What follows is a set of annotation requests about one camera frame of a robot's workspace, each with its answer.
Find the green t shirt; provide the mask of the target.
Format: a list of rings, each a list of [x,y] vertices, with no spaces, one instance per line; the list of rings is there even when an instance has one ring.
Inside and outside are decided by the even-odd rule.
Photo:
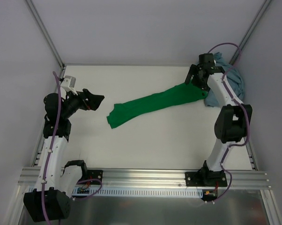
[[[107,116],[107,122],[114,129],[140,115],[203,100],[207,95],[207,91],[182,83],[163,92],[114,104],[113,110]]]

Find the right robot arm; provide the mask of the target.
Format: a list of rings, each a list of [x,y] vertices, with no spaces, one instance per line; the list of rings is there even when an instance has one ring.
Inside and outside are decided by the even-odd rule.
[[[245,105],[231,88],[225,71],[216,66],[213,54],[199,55],[199,63],[190,66],[185,80],[204,91],[212,91],[221,108],[214,125],[216,142],[212,152],[197,172],[186,172],[188,187],[226,187],[223,167],[229,150],[242,146],[240,141],[248,138],[252,107]]]

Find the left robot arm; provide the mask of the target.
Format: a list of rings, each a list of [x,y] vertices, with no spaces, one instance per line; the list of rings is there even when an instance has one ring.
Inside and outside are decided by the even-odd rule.
[[[34,222],[49,223],[69,217],[73,189],[89,177],[84,160],[72,160],[62,165],[71,132],[69,118],[78,110],[97,110],[103,100],[103,95],[92,94],[88,89],[76,94],[68,91],[65,98],[60,92],[44,98],[44,155],[34,188],[25,193],[23,199]]]

